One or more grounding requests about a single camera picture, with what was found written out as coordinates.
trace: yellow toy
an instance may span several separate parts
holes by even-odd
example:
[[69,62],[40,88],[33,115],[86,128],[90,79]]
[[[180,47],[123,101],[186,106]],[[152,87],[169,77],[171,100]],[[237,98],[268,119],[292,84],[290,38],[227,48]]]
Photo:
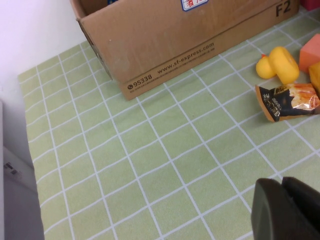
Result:
[[270,79],[277,75],[284,85],[293,83],[300,74],[295,59],[283,46],[275,47],[269,56],[263,54],[255,69],[263,79]]

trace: snack bag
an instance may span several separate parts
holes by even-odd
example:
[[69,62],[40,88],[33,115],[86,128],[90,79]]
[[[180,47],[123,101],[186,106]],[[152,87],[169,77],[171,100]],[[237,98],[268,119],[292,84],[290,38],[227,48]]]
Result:
[[271,90],[255,86],[259,104],[271,122],[320,114],[320,100],[311,83],[291,83]]

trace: red object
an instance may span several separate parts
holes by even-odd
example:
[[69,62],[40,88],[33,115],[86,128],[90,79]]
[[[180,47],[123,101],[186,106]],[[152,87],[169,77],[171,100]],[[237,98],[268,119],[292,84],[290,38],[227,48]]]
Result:
[[193,0],[188,0],[187,4],[188,7],[192,7],[194,5],[194,1]]
[[316,34],[300,50],[299,69],[309,73],[309,67],[319,62],[320,34]]
[[320,0],[300,0],[300,4],[308,11],[320,8]]

